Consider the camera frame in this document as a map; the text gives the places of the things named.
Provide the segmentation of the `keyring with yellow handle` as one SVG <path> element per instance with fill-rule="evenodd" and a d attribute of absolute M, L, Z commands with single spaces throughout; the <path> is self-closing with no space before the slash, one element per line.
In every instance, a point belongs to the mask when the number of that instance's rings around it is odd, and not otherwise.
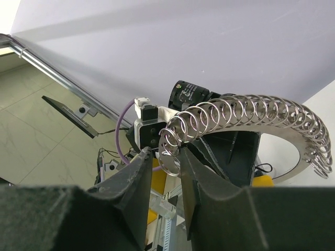
<path fill-rule="evenodd" d="M 204 135 L 228 131 L 265 133 L 296 147 L 299 161 L 275 182 L 288 180 L 307 167 L 321 178 L 332 173 L 331 140 L 324 122 L 311 109 L 294 101 L 266 95 L 224 95 L 183 111 L 159 107 L 166 126 L 160 130 L 158 162 L 171 176 L 180 174 L 176 164 L 181 147 Z"/>

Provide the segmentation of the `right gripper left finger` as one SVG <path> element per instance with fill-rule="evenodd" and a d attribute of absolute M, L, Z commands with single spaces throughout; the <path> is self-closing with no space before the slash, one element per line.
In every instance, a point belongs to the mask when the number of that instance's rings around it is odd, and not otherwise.
<path fill-rule="evenodd" d="M 1 186 L 1 250 L 144 250 L 152 151 L 88 190 Z"/>

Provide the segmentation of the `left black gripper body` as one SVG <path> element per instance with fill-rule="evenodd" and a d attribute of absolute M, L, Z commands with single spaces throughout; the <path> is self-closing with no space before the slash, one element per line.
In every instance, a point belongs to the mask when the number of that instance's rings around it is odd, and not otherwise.
<path fill-rule="evenodd" d="M 217 132 L 196 139 L 193 154 L 220 177 L 244 187 L 252 183 L 259 144 L 256 132 Z"/>

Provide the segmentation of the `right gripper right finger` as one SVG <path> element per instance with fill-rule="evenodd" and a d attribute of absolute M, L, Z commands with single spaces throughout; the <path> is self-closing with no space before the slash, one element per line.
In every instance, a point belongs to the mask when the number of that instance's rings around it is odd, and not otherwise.
<path fill-rule="evenodd" d="M 193 250 L 334 250 L 331 187 L 237 187 L 181 149 Z"/>

